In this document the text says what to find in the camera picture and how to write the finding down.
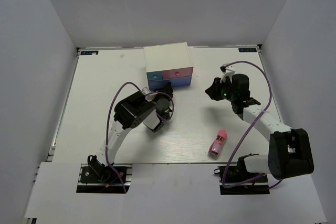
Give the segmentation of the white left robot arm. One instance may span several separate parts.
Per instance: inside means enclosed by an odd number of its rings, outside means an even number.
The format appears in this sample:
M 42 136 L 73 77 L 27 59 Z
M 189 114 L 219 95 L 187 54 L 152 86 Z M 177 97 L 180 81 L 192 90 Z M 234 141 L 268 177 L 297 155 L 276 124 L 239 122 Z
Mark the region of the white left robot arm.
M 88 156 L 90 174 L 98 182 L 119 178 L 113 167 L 116 154 L 130 131 L 144 124 L 152 132 L 160 130 L 174 112 L 173 87 L 170 82 L 150 91 L 137 91 L 116 103 L 113 98 L 108 112 L 105 141 L 98 153 Z

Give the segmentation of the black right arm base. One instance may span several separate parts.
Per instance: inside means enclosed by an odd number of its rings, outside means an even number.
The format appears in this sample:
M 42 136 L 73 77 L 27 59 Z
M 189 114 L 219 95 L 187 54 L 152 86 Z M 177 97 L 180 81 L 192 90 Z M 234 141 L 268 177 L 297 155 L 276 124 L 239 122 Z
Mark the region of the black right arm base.
M 226 165 L 218 166 L 214 169 L 213 173 L 219 178 L 219 189 L 220 194 L 224 196 L 233 196 L 233 195 L 269 195 L 270 189 L 268 184 L 267 176 L 263 176 L 250 182 L 243 183 L 236 187 L 225 188 L 222 183 L 224 171 Z M 225 178 L 225 186 L 231 186 L 233 184 L 238 184 L 245 180 L 252 179 L 256 177 L 258 173 L 248 173 L 243 171 L 240 167 L 234 163 L 229 166 L 228 173 Z

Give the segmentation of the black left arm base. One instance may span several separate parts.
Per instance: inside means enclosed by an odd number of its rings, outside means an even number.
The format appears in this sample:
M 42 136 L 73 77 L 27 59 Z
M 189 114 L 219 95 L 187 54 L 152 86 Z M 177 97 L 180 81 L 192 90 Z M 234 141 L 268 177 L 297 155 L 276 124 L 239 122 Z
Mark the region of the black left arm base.
M 116 165 L 121 184 L 116 173 L 108 167 L 107 172 L 101 177 L 92 171 L 87 164 L 81 166 L 76 193 L 80 194 L 125 194 L 131 185 L 132 165 Z

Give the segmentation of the pink capped clear tube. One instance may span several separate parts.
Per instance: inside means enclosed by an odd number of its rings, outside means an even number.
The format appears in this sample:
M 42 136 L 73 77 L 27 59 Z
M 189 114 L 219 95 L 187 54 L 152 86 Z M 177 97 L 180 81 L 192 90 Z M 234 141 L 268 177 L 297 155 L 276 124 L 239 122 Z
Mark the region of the pink capped clear tube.
M 220 130 L 217 133 L 216 138 L 214 139 L 213 143 L 209 148 L 208 155 L 212 158 L 217 158 L 221 152 L 221 149 L 226 139 L 227 139 L 226 131 Z

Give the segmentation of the dark blue drawer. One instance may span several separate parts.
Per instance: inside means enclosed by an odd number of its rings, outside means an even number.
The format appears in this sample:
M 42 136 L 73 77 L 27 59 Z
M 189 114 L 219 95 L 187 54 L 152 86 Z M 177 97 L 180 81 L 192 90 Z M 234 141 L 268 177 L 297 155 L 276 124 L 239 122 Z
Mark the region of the dark blue drawer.
M 175 78 L 170 80 L 159 80 L 159 81 L 150 81 L 148 82 L 148 86 L 150 90 L 156 90 L 163 88 L 167 83 L 171 83 L 172 87 L 182 87 L 189 86 L 192 81 L 192 76 Z

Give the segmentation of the light blue drawer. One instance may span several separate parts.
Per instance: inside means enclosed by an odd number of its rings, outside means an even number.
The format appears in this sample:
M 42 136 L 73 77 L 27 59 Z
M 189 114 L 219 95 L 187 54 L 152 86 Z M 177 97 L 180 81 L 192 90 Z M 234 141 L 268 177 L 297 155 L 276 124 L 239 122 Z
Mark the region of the light blue drawer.
M 161 71 L 147 72 L 146 73 L 148 82 L 163 80 L 163 74 Z

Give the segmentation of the pink drawer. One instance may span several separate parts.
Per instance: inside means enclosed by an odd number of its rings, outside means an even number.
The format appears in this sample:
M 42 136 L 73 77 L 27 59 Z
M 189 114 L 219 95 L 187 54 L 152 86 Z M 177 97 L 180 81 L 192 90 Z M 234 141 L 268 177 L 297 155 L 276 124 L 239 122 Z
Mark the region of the pink drawer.
M 162 79 L 170 80 L 176 78 L 190 77 L 193 73 L 193 67 L 170 69 L 162 71 Z

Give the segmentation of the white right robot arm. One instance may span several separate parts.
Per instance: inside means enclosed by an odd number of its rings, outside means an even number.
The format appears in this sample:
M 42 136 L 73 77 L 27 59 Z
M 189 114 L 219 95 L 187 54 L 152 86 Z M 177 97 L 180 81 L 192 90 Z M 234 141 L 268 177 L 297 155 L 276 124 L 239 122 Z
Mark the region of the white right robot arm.
M 251 97 L 249 78 L 245 74 L 234 74 L 224 80 L 216 77 L 205 92 L 212 100 L 229 101 L 233 112 L 269 143 L 266 155 L 248 154 L 238 159 L 237 175 L 241 180 L 250 181 L 256 174 L 271 174 L 282 180 L 313 173 L 308 133 L 304 129 L 293 129 L 267 113 L 260 102 Z

